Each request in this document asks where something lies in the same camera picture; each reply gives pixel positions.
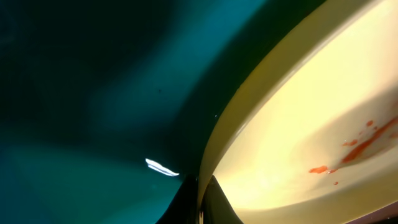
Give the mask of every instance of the red splatter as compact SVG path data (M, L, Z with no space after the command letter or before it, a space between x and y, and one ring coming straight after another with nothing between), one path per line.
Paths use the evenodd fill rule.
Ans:
M321 166L321 167L317 167L317 168L312 168L308 172L311 173L311 174L312 173L321 174L321 173L323 173L326 170L328 170L327 166Z
M341 163L351 162L356 159L359 155L362 154L365 149L370 146L376 139L378 139L387 129L392 127L393 125L398 123L398 117L390 120L386 125L378 129L373 136L365 142L362 142L360 145L356 146L346 157L341 160Z
M344 142L343 146L353 146L358 143L357 139L352 140L351 142Z
M372 126L372 124L373 124L373 121L368 121L368 122L366 123L366 126L369 127L369 126Z
M392 133L392 134L390 135L390 138L398 138L398 133Z
M334 172L336 172L338 169L334 169L334 170L329 170L326 174L332 174Z

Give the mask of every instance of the plate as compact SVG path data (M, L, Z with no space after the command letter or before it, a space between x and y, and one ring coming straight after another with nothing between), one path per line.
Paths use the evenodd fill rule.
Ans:
M343 223L398 200L398 1L329 0L241 85L203 155L244 223Z

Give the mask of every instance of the teal surface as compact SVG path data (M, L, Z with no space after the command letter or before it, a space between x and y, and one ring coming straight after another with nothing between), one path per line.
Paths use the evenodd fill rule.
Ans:
M323 1L3 0L0 223L156 222L240 84Z

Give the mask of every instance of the orange-red spot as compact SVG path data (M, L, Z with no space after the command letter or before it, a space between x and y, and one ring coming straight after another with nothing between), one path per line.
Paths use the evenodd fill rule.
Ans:
M329 170L326 174L332 174L334 172L336 172L338 169L334 169L334 170Z
M321 166L321 167L317 167L317 168L312 168L309 170L309 173L317 173L317 174L321 174L324 171L328 170L327 166Z
M398 133L392 133L392 134L390 135L390 138L398 138Z
M351 142L344 142L343 146L353 146L358 143L357 139L352 140Z
M369 127L369 126L372 126L372 124L373 124L373 121L368 121L368 122L366 123L366 126Z
M351 152L341 160L341 163L351 162L352 160L356 159L359 155L362 154L365 149L370 146L376 139L378 139L384 132L386 132L390 127L394 126L398 123L398 117L393 118L390 120L386 125L379 128L373 136L365 142L362 142L358 146L356 146Z

